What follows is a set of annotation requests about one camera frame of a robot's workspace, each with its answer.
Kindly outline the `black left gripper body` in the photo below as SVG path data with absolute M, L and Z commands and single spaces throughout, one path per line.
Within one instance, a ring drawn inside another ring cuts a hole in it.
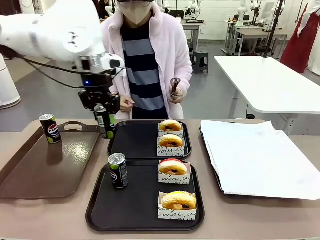
M 81 80 L 85 94 L 91 100 L 107 100 L 109 98 L 109 88 L 113 85 L 110 74 L 82 74 Z

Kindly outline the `person's right hand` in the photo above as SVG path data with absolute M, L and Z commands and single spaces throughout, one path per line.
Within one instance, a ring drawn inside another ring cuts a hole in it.
M 120 111 L 122 113 L 130 113 L 135 105 L 133 99 L 128 96 L 121 95 L 120 96 Z

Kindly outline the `person's left hand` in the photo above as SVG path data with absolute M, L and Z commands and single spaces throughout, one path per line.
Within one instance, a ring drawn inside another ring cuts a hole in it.
M 175 92 L 171 94 L 169 101 L 173 104 L 180 104 L 185 98 L 184 92 L 177 87 Z

